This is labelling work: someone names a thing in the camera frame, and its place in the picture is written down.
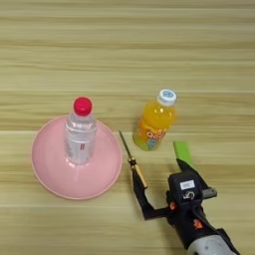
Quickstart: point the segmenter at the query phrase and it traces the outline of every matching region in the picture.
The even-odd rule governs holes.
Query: water bottle label
[[[153,128],[148,126],[143,120],[139,122],[135,140],[146,149],[155,148],[166,134],[167,129]]]
[[[90,141],[76,141],[67,137],[66,152],[69,159],[74,163],[85,163],[89,159],[91,145]]]

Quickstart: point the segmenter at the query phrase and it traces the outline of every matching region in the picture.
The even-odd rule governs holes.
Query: wooden table
[[[124,132],[156,207],[177,172],[172,142],[187,141],[218,189],[204,202],[208,219],[254,254],[254,8],[252,0],[1,0],[1,255],[183,254],[164,219],[142,220],[125,152],[118,182],[96,199],[65,200],[37,181],[37,130],[80,95]],[[131,130],[162,88],[176,91],[178,119],[157,151],[144,152]]]

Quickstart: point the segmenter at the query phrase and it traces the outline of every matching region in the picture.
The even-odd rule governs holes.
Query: green object
[[[173,147],[177,158],[187,162],[191,167],[194,167],[187,143],[185,141],[174,141]]]

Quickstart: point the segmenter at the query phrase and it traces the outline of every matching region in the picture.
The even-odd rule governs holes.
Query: pink bowl
[[[39,181],[56,195],[88,199],[106,192],[118,179],[123,154],[111,130],[97,121],[95,151],[85,165],[74,165],[65,153],[67,117],[47,123],[37,134],[32,163]]]

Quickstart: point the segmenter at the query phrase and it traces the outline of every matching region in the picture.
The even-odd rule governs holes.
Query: orange label
[[[139,122],[137,136],[144,142],[148,149],[156,147],[164,137],[167,129],[153,128],[148,126],[143,120]]]

